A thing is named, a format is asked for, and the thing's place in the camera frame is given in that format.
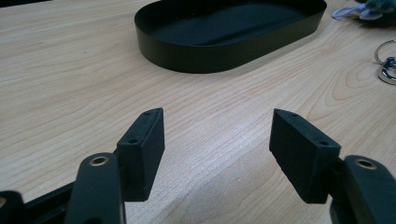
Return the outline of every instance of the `wooden table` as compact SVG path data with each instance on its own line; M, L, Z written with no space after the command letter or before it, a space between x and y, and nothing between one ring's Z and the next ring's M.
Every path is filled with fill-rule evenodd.
M268 149L274 108L307 118L396 175L396 87L374 52L395 26L336 21L233 70L169 71L140 53L134 14L151 1L60 0L0 8L0 190L26 202L112 152L137 116L163 107L166 150L129 223L331 223L305 204ZM396 46L383 50L396 56Z

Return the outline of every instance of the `table surface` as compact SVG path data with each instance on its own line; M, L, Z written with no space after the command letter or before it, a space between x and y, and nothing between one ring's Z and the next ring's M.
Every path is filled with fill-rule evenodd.
M274 108L300 114L346 155L396 175L396 87L374 52L393 25L331 13L312 35L216 74L163 69L139 51L134 15L152 1L59 0L0 8L0 189L26 202L112 152L138 115L164 109L166 150L131 223L331 223L305 204L268 149ZM396 56L396 46L381 51Z

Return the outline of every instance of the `wood grain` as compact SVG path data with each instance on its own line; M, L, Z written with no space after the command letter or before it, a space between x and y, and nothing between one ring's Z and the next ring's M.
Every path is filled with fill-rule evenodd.
M395 26L333 20L354 2L328 1L313 35L192 75L141 55L134 14L150 2L0 8L1 190L28 202L72 182L85 157L113 151L155 107L166 150L149 200L126 204L130 223L331 223L329 202L303 203L268 150L274 108L310 120L342 158L367 156L396 174L396 87L377 78L374 60Z

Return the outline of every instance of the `key ring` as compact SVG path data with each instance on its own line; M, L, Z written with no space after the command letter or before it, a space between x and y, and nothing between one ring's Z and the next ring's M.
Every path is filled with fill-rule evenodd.
M387 42L381 44L380 46L378 46L378 48L376 48L376 50L375 50L375 60L376 60L379 64L381 64L381 65L384 65L384 64L385 64L385 62L382 62L382 61L379 59L379 57L378 57L379 51L382 49L382 47L384 47L384 46L386 46L386 45L388 45L388 44L392 44L392 43L395 43L395 44L396 44L396 39L387 41Z
M375 51L375 60L382 65L382 69L381 72L378 73L378 77L381 78L381 80L387 82L388 84L396 85L396 77L391 76L388 72L388 69L396 68L396 58L388 57L384 62L382 62L378 57L378 52L381 50L381 48L392 43L396 43L396 39L387 41L378 46Z

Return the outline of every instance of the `black oval tray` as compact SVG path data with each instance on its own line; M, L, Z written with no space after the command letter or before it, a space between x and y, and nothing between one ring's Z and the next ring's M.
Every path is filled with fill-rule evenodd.
M314 33L321 0L162 0L137 11L142 54L187 73L235 68Z

